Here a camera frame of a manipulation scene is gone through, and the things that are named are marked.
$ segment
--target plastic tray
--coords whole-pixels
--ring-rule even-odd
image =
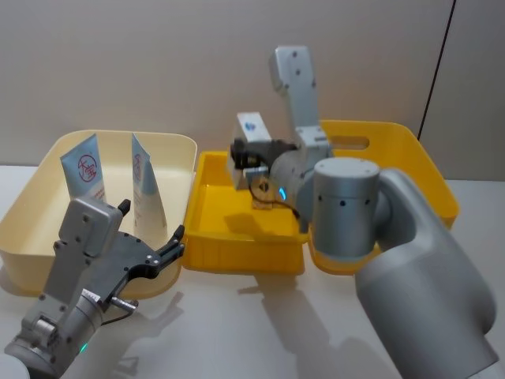
[[[203,152],[185,218],[185,268],[211,272],[304,271],[302,244],[289,209],[254,209],[248,191],[236,191],[226,152]]]
[[[405,126],[392,122],[322,121],[321,127],[334,146],[336,156],[372,160],[381,167],[406,172],[419,186],[447,227],[458,216],[458,203],[441,173],[417,138]],[[309,241],[312,260],[325,272],[352,275],[380,250],[356,263],[335,262],[316,251]]]
[[[69,203],[60,156],[93,133],[98,136],[107,202],[133,199],[132,133],[83,130],[56,141],[0,223],[0,253],[10,279],[27,295],[41,292],[51,267],[54,241]],[[137,133],[151,161],[166,212],[169,233],[182,223],[193,179],[196,144],[177,134]],[[133,233],[133,210],[121,231]],[[178,278],[180,260],[155,280],[137,279],[123,291],[127,298],[146,298],[169,288]]]

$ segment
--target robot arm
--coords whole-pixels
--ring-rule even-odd
[[[118,231],[128,211],[129,201],[118,208],[94,199],[70,202],[44,291],[5,349],[13,367],[16,363],[10,358],[15,357],[28,368],[31,379],[60,378],[98,328],[116,321],[105,321],[111,305],[126,316],[136,310],[137,301],[119,298],[125,285],[138,277],[154,279],[182,256],[183,226],[164,247],[153,251],[140,239]]]
[[[276,201],[296,210],[301,231],[311,225],[315,248],[332,259],[360,260],[380,245],[383,253],[355,275],[357,296],[404,378],[504,379],[484,337],[496,316],[485,281],[405,174],[332,157],[317,125],[308,54],[304,47],[280,47],[271,59],[294,148],[273,154],[266,145],[278,141],[235,141],[235,177],[239,171],[253,186],[255,176],[244,170],[259,167],[279,190]]]

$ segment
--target tabletop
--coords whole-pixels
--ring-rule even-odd
[[[35,167],[0,167],[0,218]],[[461,212],[453,233],[488,281],[498,317],[488,334],[505,357],[505,182],[449,181]],[[165,293],[101,328],[63,379],[399,378],[356,297],[351,277],[216,275],[182,270]],[[33,298],[0,268],[0,347]]]

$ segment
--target small object in bin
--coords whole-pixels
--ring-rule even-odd
[[[265,177],[260,177],[254,186],[251,186],[253,191],[252,207],[254,209],[272,209],[275,203],[275,194],[272,186]]]
[[[60,160],[70,199],[87,196],[107,201],[96,134],[82,141]]]
[[[167,237],[165,211],[151,156],[132,135],[134,234],[152,249],[162,246]]]

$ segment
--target black line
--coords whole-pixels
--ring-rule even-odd
[[[453,0],[453,2],[452,2],[451,12],[449,13],[449,19],[447,20],[445,34],[443,35],[442,47],[440,48],[439,60],[436,63],[435,73],[433,74],[432,87],[429,89],[428,99],[426,100],[425,112],[423,114],[423,119],[421,120],[421,128],[419,128],[419,133],[417,134],[418,140],[421,139],[421,133],[423,131],[423,127],[425,126],[426,114],[428,113],[429,102],[432,99],[433,89],[435,87],[435,82],[436,82],[436,76],[439,73],[440,62],[442,61],[443,49],[445,48],[445,43],[447,41],[447,35],[449,34],[449,27],[451,26],[451,22],[452,22],[452,15],[455,12],[456,1],[457,0]]]

